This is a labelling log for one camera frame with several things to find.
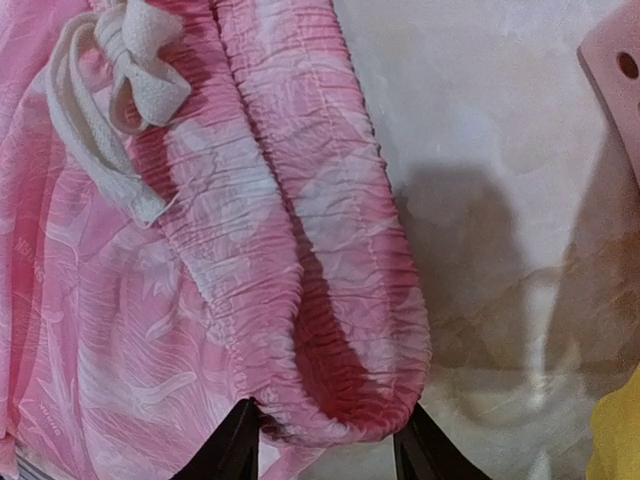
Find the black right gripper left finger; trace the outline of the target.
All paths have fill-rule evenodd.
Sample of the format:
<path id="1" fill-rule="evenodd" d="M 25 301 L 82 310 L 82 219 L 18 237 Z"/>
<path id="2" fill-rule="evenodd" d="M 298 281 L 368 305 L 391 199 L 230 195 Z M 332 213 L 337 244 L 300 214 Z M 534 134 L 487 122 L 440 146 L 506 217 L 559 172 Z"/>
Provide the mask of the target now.
<path id="1" fill-rule="evenodd" d="M 240 400 L 174 480 L 257 480 L 260 427 L 255 399 Z"/>

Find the pink garment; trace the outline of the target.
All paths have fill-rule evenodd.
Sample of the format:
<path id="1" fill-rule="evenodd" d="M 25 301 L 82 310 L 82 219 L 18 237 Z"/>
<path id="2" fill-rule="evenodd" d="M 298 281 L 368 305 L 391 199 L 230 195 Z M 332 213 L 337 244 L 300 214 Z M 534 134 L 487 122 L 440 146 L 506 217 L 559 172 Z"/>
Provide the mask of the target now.
<path id="1" fill-rule="evenodd" d="M 263 479 L 402 430 L 429 332 L 329 1 L 1 5 L 1 475 Z"/>

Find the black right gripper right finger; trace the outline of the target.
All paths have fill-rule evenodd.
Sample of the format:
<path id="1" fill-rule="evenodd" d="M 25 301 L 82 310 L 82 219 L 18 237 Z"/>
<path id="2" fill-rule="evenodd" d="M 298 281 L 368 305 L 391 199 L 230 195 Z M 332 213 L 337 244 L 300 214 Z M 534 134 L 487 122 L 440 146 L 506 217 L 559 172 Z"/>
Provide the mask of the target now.
<path id="1" fill-rule="evenodd" d="M 420 404 L 393 435 L 398 480 L 490 480 L 449 440 Z"/>

